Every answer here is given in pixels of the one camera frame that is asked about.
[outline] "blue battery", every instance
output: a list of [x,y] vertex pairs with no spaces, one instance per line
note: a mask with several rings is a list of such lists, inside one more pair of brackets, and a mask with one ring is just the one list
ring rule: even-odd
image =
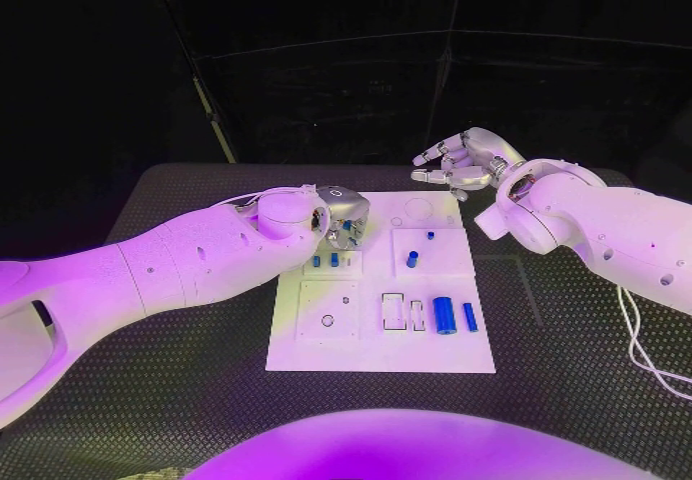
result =
[[433,300],[433,307],[436,308],[437,333],[440,335],[458,333],[458,322],[455,321],[455,307],[452,306],[452,298],[437,297]]
[[473,314],[473,307],[471,303],[465,303],[466,323],[469,324],[469,331],[478,332],[476,315]]
[[419,252],[414,251],[409,254],[407,267],[414,268],[417,262],[419,262]]

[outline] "robotic hand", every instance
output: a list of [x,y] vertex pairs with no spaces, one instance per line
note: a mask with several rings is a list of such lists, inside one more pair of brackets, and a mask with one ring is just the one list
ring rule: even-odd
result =
[[[230,203],[247,197],[244,206]],[[181,215],[125,242],[0,262],[0,428],[113,331],[241,294],[299,267],[325,237],[335,248],[354,247],[368,209],[342,187],[276,188]]]
[[414,159],[442,158],[442,170],[414,170],[419,181],[469,190],[498,188],[476,217],[492,240],[508,232],[535,253],[567,245],[589,269],[655,302],[692,314],[692,206],[636,188],[608,187],[563,160],[527,161],[482,128],[442,141]]

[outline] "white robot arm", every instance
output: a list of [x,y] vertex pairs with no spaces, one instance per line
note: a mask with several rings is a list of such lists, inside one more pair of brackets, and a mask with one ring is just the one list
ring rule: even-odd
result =
[[691,205],[636,188],[608,187],[577,164],[527,161],[482,128],[440,142],[414,165],[437,157],[443,170],[414,170],[414,180],[450,184],[460,200],[468,190],[498,188],[494,205],[476,217],[492,240],[509,232],[540,254],[569,246],[596,274],[692,314]]
[[[247,205],[228,203],[246,197]],[[300,266],[325,237],[345,249],[365,231],[370,202],[342,187],[277,188],[231,200],[125,242],[0,262],[0,428],[113,331],[234,297]]]

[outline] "white board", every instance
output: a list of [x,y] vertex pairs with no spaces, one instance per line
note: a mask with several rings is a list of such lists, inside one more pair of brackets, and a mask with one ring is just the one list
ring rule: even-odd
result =
[[[323,244],[321,266],[311,260],[279,278],[267,370],[495,373],[458,200],[449,192],[362,195],[371,212],[360,251]],[[416,268],[407,266],[413,250]],[[450,335],[437,333],[436,297],[452,298],[458,333]],[[476,332],[465,303],[473,306]]]

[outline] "textured mat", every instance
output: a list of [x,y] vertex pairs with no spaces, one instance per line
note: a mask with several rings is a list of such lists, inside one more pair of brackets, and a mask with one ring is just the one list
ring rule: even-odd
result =
[[[145,174],[112,232],[125,240],[169,218],[277,185],[430,190],[409,167],[188,165]],[[612,185],[628,184],[610,171]],[[227,302],[162,313],[107,337],[0,438],[0,477],[109,479],[191,468],[285,423],[360,408],[460,412],[534,428],[657,475],[692,477],[692,404],[628,357],[613,285],[576,254],[492,242],[462,216],[496,375],[266,372],[277,281]],[[659,368],[692,371],[692,320],[645,300],[644,344]]]

